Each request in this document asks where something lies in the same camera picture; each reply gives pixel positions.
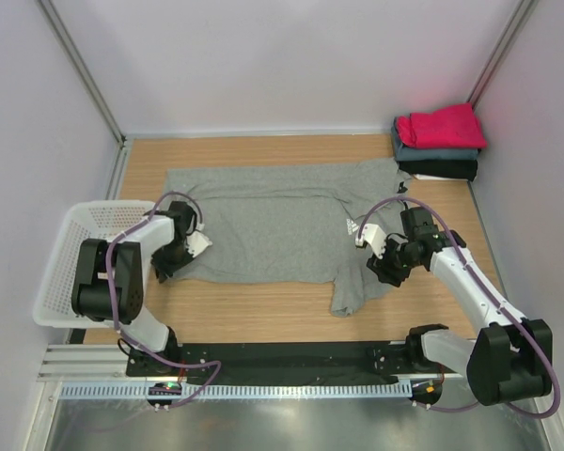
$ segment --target white robotic arm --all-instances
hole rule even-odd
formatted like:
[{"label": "white robotic arm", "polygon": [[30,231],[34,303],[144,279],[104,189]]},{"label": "white robotic arm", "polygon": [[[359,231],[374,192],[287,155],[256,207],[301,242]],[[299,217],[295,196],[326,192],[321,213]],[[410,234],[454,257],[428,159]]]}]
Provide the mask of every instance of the white robotic arm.
[{"label": "white robotic arm", "polygon": [[[368,267],[380,282],[398,287],[412,268],[424,266],[449,288],[478,334],[475,343],[442,325],[417,328],[418,335],[408,338],[417,341],[424,359],[467,378],[483,405],[547,395],[551,391],[547,372],[500,308],[521,321],[551,361],[552,333],[547,324],[541,319],[528,320],[511,305],[482,273],[461,237],[451,232],[460,245],[464,263],[425,209],[408,209],[401,214],[401,220],[405,233],[401,241],[387,236],[375,224],[366,224],[364,233],[358,234],[355,244],[365,247],[367,243],[373,251]],[[485,289],[499,307],[491,302]]]},{"label": "white robotic arm", "polygon": [[[175,334],[144,306],[149,272],[154,268],[163,282],[190,263],[212,243],[200,231],[196,213],[184,202],[172,202],[169,210],[120,240],[113,268],[121,331],[153,352],[164,352],[168,343],[177,351]],[[105,274],[106,249],[112,239],[82,242],[75,272],[71,307],[77,315],[112,322],[112,305]]]}]

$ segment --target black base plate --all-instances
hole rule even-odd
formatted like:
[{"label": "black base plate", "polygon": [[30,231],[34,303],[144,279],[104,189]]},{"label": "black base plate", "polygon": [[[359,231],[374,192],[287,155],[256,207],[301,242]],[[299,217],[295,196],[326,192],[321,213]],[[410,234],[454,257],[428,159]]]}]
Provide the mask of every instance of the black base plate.
[{"label": "black base plate", "polygon": [[[384,341],[326,343],[186,344],[185,364],[219,360],[222,369],[213,384],[237,386],[378,385],[397,382],[398,374],[437,373],[437,364],[414,367],[403,344]],[[149,365],[133,351],[129,377],[177,377],[180,372]],[[188,370],[191,384],[202,384],[212,369]]]}]

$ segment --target shirt logo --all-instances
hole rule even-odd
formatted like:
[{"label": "shirt logo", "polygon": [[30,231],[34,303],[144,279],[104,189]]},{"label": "shirt logo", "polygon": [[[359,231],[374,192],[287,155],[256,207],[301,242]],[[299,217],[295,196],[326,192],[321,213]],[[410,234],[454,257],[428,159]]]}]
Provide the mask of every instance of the shirt logo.
[{"label": "shirt logo", "polygon": [[359,229],[359,225],[353,222],[353,219],[347,219],[347,233],[352,235]]}]

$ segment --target folded clothes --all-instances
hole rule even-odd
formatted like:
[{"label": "folded clothes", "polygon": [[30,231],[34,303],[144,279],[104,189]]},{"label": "folded clothes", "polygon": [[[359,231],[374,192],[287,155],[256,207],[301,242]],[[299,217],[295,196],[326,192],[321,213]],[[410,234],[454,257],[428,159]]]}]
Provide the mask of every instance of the folded clothes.
[{"label": "folded clothes", "polygon": [[470,103],[448,106],[431,114],[399,117],[397,130],[410,148],[485,148],[487,142]]},{"label": "folded clothes", "polygon": [[400,162],[399,169],[408,174],[444,177],[447,179],[474,180],[477,176],[477,161],[435,160],[426,162]]},{"label": "folded clothes", "polygon": [[409,148],[403,144],[397,132],[397,120],[391,128],[391,141],[395,160],[398,162],[418,162],[422,160],[475,160],[478,157],[477,148]]}]

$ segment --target wooden surface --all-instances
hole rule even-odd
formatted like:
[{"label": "wooden surface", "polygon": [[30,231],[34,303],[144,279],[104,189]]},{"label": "wooden surface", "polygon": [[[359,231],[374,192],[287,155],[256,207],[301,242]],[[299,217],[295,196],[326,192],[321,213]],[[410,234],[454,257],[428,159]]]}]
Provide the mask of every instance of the wooden surface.
[{"label": "wooden surface", "polygon": [[[165,171],[175,167],[350,163],[390,157],[386,135],[275,136],[136,140],[121,198],[157,199]],[[464,181],[413,180],[408,195],[435,208],[468,243],[479,267],[497,286],[494,266]],[[332,283],[214,284],[197,280],[163,285],[150,280],[145,302],[173,327],[180,342],[397,340],[410,327],[441,322],[474,337],[461,308],[431,274],[418,268],[390,294],[349,318],[330,312]],[[113,343],[94,329],[86,343]]]}]

